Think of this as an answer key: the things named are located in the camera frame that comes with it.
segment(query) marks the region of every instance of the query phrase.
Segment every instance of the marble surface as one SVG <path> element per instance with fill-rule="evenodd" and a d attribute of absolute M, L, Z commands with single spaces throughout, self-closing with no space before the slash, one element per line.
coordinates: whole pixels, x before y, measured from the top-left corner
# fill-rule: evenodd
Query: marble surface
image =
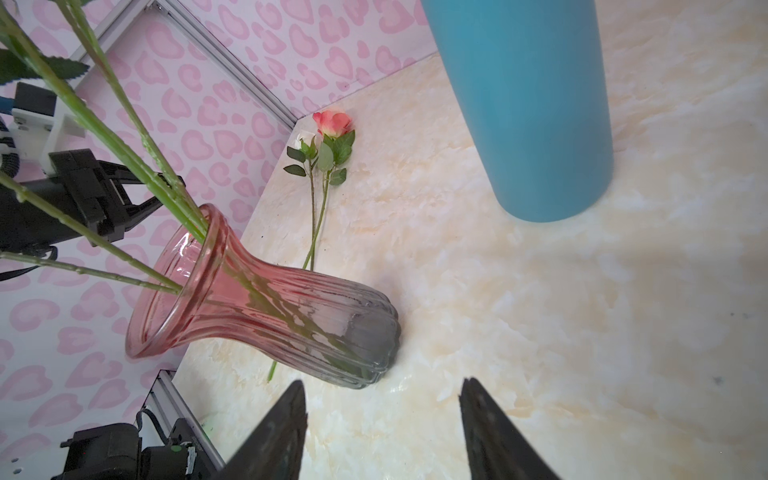
<path fill-rule="evenodd" d="M 569 220 L 500 208 L 439 56 L 336 104 L 357 142 L 316 269 L 388 295 L 402 348 L 352 391 L 286 367 L 266 384 L 256 350 L 193 344 L 174 382 L 224 458 L 302 378 L 302 478 L 469 478 L 457 395 L 476 376 L 564 480 L 768 478 L 768 3 L 598 15 L 616 169 Z M 300 266 L 309 212 L 276 170 L 243 242 Z"/>

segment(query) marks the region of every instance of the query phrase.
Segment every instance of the pink glass vase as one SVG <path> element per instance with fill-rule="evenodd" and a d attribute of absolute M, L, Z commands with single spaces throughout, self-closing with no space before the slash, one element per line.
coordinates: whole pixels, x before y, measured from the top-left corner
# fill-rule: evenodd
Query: pink glass vase
<path fill-rule="evenodd" d="M 125 338 L 130 357 L 159 355 L 193 340 L 247 343 L 272 359 L 353 389 L 378 381 L 399 348 L 397 310 L 382 293 L 250 255 L 222 213 L 201 207 L 200 245 L 183 227 L 155 269 L 184 288 L 144 289 Z"/>

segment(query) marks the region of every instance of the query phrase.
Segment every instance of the blue vase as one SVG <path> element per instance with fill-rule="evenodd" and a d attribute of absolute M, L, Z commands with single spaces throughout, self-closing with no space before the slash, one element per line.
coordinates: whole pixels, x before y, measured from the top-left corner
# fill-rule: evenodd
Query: blue vase
<path fill-rule="evenodd" d="M 550 222 L 613 173 L 594 0 L 422 0 L 498 202 Z"/>

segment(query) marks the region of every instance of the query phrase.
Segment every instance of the vase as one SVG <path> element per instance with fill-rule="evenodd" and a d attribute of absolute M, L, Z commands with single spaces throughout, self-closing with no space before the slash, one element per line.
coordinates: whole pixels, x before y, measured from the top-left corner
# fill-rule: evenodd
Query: vase
<path fill-rule="evenodd" d="M 594 0 L 422 0 L 501 206 L 550 222 L 590 207 L 613 174 Z"/>
<path fill-rule="evenodd" d="M 361 389 L 384 375 L 400 336 L 384 294 L 263 262 L 216 207 L 201 210 L 209 222 L 203 244 L 181 227 L 154 267 L 183 286 L 180 294 L 144 289 L 137 300 L 125 339 L 130 357 L 218 337 L 338 386 Z"/>

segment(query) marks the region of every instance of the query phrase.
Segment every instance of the pink wallpaper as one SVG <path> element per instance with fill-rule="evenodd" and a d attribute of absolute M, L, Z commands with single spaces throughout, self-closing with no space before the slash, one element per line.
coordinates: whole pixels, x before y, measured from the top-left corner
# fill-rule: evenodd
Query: pink wallpaper
<path fill-rule="evenodd" d="M 299 118 L 437 51 L 420 0 L 182 0 Z"/>
<path fill-rule="evenodd" d="M 37 41 L 45 40 L 46 50 L 64 55 L 74 50 L 74 37 L 51 2 L 19 4 L 22 26 Z M 96 15 L 100 6 L 111 4 L 98 0 L 88 9 Z M 109 55 L 139 115 L 195 200 L 215 203 L 241 231 L 289 131 L 158 13 L 140 17 Z M 100 118 L 142 151 L 100 75 L 89 76 L 79 90 Z M 116 161 L 91 136 L 68 147 L 89 147 L 97 158 Z M 34 164 L 24 164 L 18 179 L 39 174 Z M 153 263 L 176 228 L 163 208 L 118 245 Z M 132 273 L 85 240 L 58 246 L 60 260 Z M 0 271 L 12 267 L 0 263 Z M 158 369 L 173 369 L 184 354 L 175 349 L 141 361 L 125 357 L 124 334 L 137 295 L 138 287 L 61 270 L 36 270 L 0 283 L 0 461 L 56 445 L 78 429 L 133 422 Z"/>

